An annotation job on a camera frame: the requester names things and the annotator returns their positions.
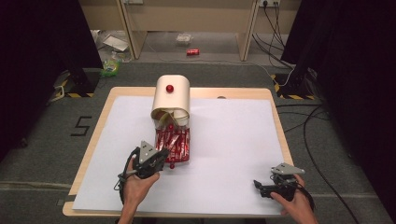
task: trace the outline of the black cable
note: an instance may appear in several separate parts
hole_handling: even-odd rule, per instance
[[[282,36],[281,36],[281,34],[280,34],[280,26],[279,26],[279,4],[278,4],[278,3],[275,3],[275,10],[276,10],[276,26],[275,26],[275,27],[274,27],[274,25],[272,24],[272,22],[271,22],[271,20],[270,20],[270,18],[269,18],[269,16],[268,16],[268,14],[267,14],[266,7],[267,7],[267,2],[264,1],[264,13],[265,13],[265,16],[266,16],[267,20],[270,22],[270,25],[271,25],[271,27],[272,27],[272,29],[273,29],[273,31],[274,31],[273,37],[272,37],[272,40],[271,40],[271,44],[269,45],[270,47],[269,47],[269,49],[268,49],[268,52],[271,53],[271,48],[273,47],[274,38],[277,40],[277,42],[278,42],[279,44],[282,45],[283,48],[285,48],[285,44],[283,43]],[[271,64],[273,67],[282,68],[282,67],[275,66],[275,65],[271,62],[271,58],[270,58],[270,57],[268,57],[268,59],[269,59],[270,64]]]
[[[316,115],[312,115],[311,117],[315,118],[315,119],[330,120],[330,119],[324,119],[324,118],[318,117],[319,114],[323,114],[323,113],[325,113],[325,111],[319,112]],[[279,112],[277,114],[295,114],[295,115],[309,116],[309,114],[303,114],[303,113],[298,113],[298,112]]]
[[[282,35],[280,33],[280,25],[279,25],[280,8],[279,8],[279,3],[278,2],[274,2],[274,5],[275,5],[275,15],[276,15],[275,28],[277,27],[277,32],[278,32],[278,35],[279,35],[279,39],[280,39],[281,45],[283,46],[283,48],[285,48],[285,43],[283,43]]]
[[[317,111],[319,108],[321,108],[321,105],[319,105],[317,108],[315,108],[310,115],[308,116],[308,118],[305,120],[304,123],[304,143],[305,143],[305,148],[306,151],[308,152],[309,158],[311,159],[312,163],[315,166],[315,169],[317,169],[318,173],[320,174],[320,176],[323,178],[323,180],[326,182],[326,184],[332,189],[332,191],[335,193],[335,195],[338,197],[338,199],[341,201],[341,203],[346,207],[347,211],[349,212],[349,214],[352,216],[352,218],[354,219],[354,221],[356,223],[359,224],[358,219],[355,217],[355,215],[353,214],[352,210],[349,208],[349,206],[347,205],[347,203],[344,201],[344,199],[341,197],[341,195],[337,192],[337,190],[335,190],[335,188],[330,184],[329,180],[324,176],[324,174],[320,171],[320,169],[318,168],[317,163],[315,162],[312,154],[311,154],[311,150],[309,149],[309,146],[307,144],[306,141],[306,124],[307,122],[312,118],[311,116],[315,113],[315,111]]]
[[[278,114],[282,114],[282,113],[292,113],[292,114],[298,114],[298,115],[306,115],[306,114],[294,113],[294,112],[281,112],[281,113],[278,113]],[[323,118],[317,117],[317,115],[318,115],[318,114],[321,114],[321,113],[324,113],[324,111],[322,111],[322,112],[320,112],[320,113],[317,113],[316,115],[314,115],[314,116],[312,116],[312,117],[313,117],[313,118],[316,118],[316,119],[323,119]],[[289,129],[287,129],[286,131],[283,131],[283,133],[289,132],[289,131],[291,131],[291,130],[293,130],[293,129],[296,129],[296,128],[302,126],[302,125],[304,125],[304,122],[301,123],[301,124],[298,124],[298,125],[296,125],[296,126],[294,126],[294,127],[292,127],[292,128],[289,128]]]
[[[292,69],[291,66],[289,66],[288,64],[282,62],[281,60],[279,60],[274,54],[272,54],[271,52],[269,52],[265,47],[263,47],[259,41],[256,39],[256,37],[254,35],[252,35],[254,41],[257,43],[257,45],[259,46],[259,48],[264,51],[265,53],[268,54],[269,57],[274,58],[275,60],[277,60],[279,63],[282,63],[283,65],[287,66],[287,68]]]
[[[260,36],[259,36],[258,34],[256,34],[256,36],[257,36],[257,38],[258,38],[263,44],[268,45],[268,46],[271,46],[271,45],[268,44],[267,42],[263,41],[263,40],[260,38]],[[278,48],[277,46],[272,46],[272,47],[273,47],[274,49],[279,49],[279,50],[282,50],[282,51],[283,51],[282,48]]]
[[[301,106],[301,105],[277,105],[276,108],[284,107],[284,106]]]
[[[281,41],[281,36],[278,35],[278,33],[276,31],[276,28],[274,28],[274,25],[272,24],[271,19],[270,19],[270,17],[267,14],[266,7],[264,7],[264,14],[265,14],[265,17],[267,18],[267,20],[270,22],[272,30],[274,31],[275,39],[277,40],[277,42],[279,42],[279,44],[282,45],[283,48],[285,48],[285,45],[283,44],[283,41]]]

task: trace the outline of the wooden table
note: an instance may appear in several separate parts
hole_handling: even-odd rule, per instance
[[[73,198],[77,195],[78,189],[84,178],[88,165],[94,150],[96,149],[96,144],[101,135],[101,132],[105,126],[107,116],[110,112],[111,107],[117,96],[154,96],[155,87],[116,87],[113,88],[108,95],[105,106],[103,108],[102,114],[97,122],[95,130],[92,134],[91,141],[87,147],[87,151],[78,169],[75,181],[70,189],[68,198],[71,200],[66,200],[64,204],[64,214],[70,217],[118,217],[120,212],[101,212],[101,211],[76,211],[73,210]],[[261,99],[270,100],[274,115],[274,123],[276,126],[277,137],[279,144],[281,146],[284,162],[293,165],[288,144],[286,142],[285,134],[279,120],[279,116],[276,111],[276,106],[272,94],[267,89],[253,89],[253,88],[191,88],[191,98],[206,98],[215,99],[219,97],[225,97],[227,99]],[[155,215],[143,215],[138,212],[135,214],[136,217],[154,217]],[[177,217],[190,217],[191,215],[180,214]]]

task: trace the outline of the hazard tape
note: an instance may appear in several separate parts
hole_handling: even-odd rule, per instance
[[[69,80],[70,74],[64,79],[64,82],[62,82],[61,86],[65,87],[67,84],[67,81]],[[56,97],[59,97],[62,95],[62,92],[59,91],[58,93],[56,93]],[[81,98],[81,97],[93,97],[93,92],[89,92],[89,93],[81,93],[81,92],[65,92],[64,96],[66,97],[72,97],[72,98]]]
[[[311,94],[285,94],[282,92],[282,87],[277,84],[275,81],[276,75],[271,75],[271,78],[274,82],[274,88],[277,97],[282,99],[292,99],[292,100],[314,100],[315,97]]]

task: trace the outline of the human hand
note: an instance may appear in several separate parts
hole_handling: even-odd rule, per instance
[[[128,163],[127,171],[133,170],[134,157]],[[149,178],[140,179],[137,175],[130,175],[127,177],[123,187],[124,205],[121,211],[119,224],[131,223],[134,218],[137,206],[143,202],[149,189],[160,178],[160,173],[155,173]]]
[[[304,187],[305,182],[303,179],[299,175],[294,176],[297,179],[297,183]],[[308,199],[299,189],[295,191],[294,198],[291,202],[287,201],[275,192],[271,192],[271,197],[282,204],[284,208],[280,213],[282,216],[290,214],[291,217],[299,224],[318,223]]]

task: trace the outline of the small box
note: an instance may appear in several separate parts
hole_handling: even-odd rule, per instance
[[[176,38],[176,42],[179,46],[188,46],[192,41],[191,35],[179,34]]]

